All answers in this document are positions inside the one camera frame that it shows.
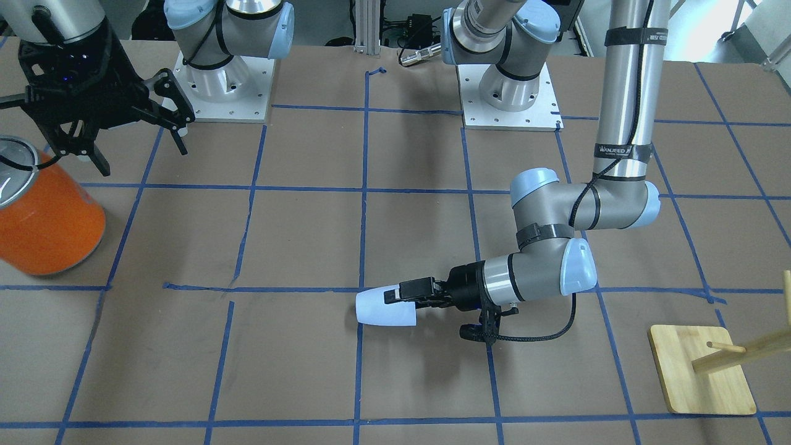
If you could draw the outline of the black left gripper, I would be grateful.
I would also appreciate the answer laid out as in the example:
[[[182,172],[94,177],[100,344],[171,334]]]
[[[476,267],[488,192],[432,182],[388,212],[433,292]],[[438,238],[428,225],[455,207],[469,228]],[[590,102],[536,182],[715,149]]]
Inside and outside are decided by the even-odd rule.
[[[429,304],[438,301],[434,308],[455,307],[460,311],[479,310],[482,307],[483,261],[452,268],[446,281],[413,279],[400,282],[393,290],[384,291],[384,303],[415,302]]]

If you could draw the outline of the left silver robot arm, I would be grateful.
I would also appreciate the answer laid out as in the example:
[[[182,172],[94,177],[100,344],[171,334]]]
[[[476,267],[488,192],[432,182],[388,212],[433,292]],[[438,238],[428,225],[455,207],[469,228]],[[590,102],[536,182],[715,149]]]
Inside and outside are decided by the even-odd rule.
[[[649,225],[661,208],[645,179],[669,25],[669,1],[615,1],[605,37],[601,115],[593,172],[585,184],[563,184],[552,169],[534,168],[511,182],[518,249],[432,277],[359,293],[358,320],[413,326],[419,308],[502,313],[517,302],[591,289],[597,272],[577,231]],[[534,85],[538,63],[557,37],[557,12],[541,1],[465,1],[443,17],[443,60],[492,63],[485,90],[503,107],[503,88]]]

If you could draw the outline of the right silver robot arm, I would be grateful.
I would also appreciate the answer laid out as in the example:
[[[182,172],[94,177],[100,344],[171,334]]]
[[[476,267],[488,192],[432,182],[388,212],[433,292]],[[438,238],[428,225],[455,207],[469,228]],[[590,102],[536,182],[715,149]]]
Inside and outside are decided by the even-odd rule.
[[[293,42],[295,12],[284,1],[166,1],[167,26],[182,64],[212,72],[244,56],[283,59]],[[54,152],[21,158],[2,137],[2,165],[37,172],[63,156],[85,156],[103,176],[109,164],[96,147],[100,130],[145,121],[168,130],[181,154],[180,130],[194,108],[171,70],[141,78],[96,1],[3,1],[2,17],[20,37],[18,62],[28,84],[3,96],[2,108],[23,110]]]

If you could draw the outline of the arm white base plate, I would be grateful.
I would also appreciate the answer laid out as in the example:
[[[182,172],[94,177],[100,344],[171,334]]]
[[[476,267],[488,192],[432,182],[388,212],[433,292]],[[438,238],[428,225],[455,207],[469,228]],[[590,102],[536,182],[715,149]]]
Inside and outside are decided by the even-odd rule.
[[[564,127],[546,64],[540,75],[519,81],[495,65],[458,65],[466,129],[561,130]]]
[[[274,59],[236,56],[224,67],[198,70],[178,54],[174,74],[197,123],[265,123],[274,82]]]

